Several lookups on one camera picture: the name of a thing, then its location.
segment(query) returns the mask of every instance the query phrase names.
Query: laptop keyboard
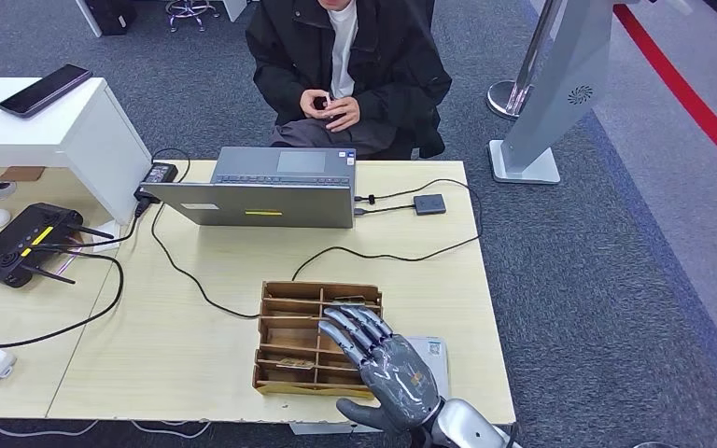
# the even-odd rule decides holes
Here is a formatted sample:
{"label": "laptop keyboard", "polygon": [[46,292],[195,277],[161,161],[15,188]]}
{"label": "laptop keyboard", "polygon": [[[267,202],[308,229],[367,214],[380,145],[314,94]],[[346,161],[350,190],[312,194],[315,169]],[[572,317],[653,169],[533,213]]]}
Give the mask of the laptop keyboard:
{"label": "laptop keyboard", "polygon": [[323,185],[346,187],[350,185],[347,177],[297,177],[291,175],[219,175],[217,184],[264,184],[264,185]]}

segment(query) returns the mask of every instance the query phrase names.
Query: logo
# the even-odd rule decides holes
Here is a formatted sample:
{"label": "logo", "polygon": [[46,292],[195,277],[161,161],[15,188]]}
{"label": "logo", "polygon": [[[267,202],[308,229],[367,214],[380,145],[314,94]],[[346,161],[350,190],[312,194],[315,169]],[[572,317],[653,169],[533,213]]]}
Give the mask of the logo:
{"label": "logo", "polygon": [[592,98],[592,88],[589,86],[579,86],[573,89],[568,95],[568,102],[572,105],[582,105]]}

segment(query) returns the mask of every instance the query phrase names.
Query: red stripe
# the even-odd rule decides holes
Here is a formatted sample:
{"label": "red stripe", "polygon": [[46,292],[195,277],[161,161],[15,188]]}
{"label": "red stripe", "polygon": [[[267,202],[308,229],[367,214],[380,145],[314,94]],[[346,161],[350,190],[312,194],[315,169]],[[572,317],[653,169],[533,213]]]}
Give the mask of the red stripe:
{"label": "red stripe", "polygon": [[696,124],[702,128],[710,140],[717,146],[717,117],[710,110],[710,107],[702,101],[694,89],[677,71],[674,65],[667,59],[664,52],[655,44],[650,35],[644,31],[644,27],[636,19],[630,9],[625,5],[614,5],[614,14],[628,31],[628,34],[636,43],[639,50],[653,66],[655,72],[664,80],[664,83],[672,91],[685,110],[694,118]]}

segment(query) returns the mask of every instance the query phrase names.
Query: gray robotic hand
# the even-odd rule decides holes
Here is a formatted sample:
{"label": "gray robotic hand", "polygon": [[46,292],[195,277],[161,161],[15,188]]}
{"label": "gray robotic hand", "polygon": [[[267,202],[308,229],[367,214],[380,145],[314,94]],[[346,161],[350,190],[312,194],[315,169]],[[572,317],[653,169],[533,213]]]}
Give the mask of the gray robotic hand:
{"label": "gray robotic hand", "polygon": [[504,448],[500,430],[467,401],[444,400],[430,368],[411,344],[364,306],[328,308],[325,315],[347,330],[321,321],[328,334],[356,365],[380,408],[339,399],[337,409],[350,420],[400,433],[411,431],[413,446]]}
{"label": "gray robotic hand", "polygon": [[405,338],[363,306],[328,308],[325,315],[351,337],[330,322],[321,321],[320,329],[358,367],[364,384],[381,403],[380,408],[371,408],[340,399],[336,407],[345,417],[368,427],[403,432],[421,426],[438,411],[441,397],[432,372]]}

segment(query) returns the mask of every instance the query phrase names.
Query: robot finger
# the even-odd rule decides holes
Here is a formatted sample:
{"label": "robot finger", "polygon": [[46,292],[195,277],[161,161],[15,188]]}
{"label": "robot finger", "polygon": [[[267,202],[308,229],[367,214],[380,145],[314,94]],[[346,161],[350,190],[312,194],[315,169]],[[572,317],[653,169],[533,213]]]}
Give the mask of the robot finger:
{"label": "robot finger", "polygon": [[384,336],[390,338],[391,335],[394,334],[394,331],[391,330],[391,327],[386,322],[384,322],[384,320],[381,319],[379,315],[373,313],[373,311],[366,306],[359,306],[356,309],[359,313],[366,315],[368,319],[374,322],[374,324],[381,330],[381,332],[384,333]]}
{"label": "robot finger", "polygon": [[353,340],[361,345],[364,350],[367,352],[372,351],[374,345],[373,340],[367,336],[367,333],[365,333],[363,329],[360,329],[359,326],[354,324],[349,317],[342,314],[342,312],[336,308],[326,308],[325,311],[323,311],[323,314],[327,315],[331,319],[335,320],[339,325],[344,327],[344,329],[350,333]]}
{"label": "robot finger", "polygon": [[337,329],[331,322],[320,321],[317,326],[323,330],[324,333],[328,334],[333,341],[339,345],[339,348],[347,355],[350,362],[361,367],[367,362],[367,354],[364,353],[353,341],[347,336],[343,335],[339,329]]}
{"label": "robot finger", "polygon": [[359,307],[356,305],[346,305],[346,306],[340,306],[339,310],[345,313],[346,315],[349,315],[356,319],[358,324],[361,326],[362,329],[364,329],[366,332],[370,334],[370,336],[373,337],[373,342],[376,344],[380,344],[385,338],[386,335],[384,334],[381,329],[378,328],[378,326],[375,325],[375,323],[367,317],[364,313],[359,311]]}

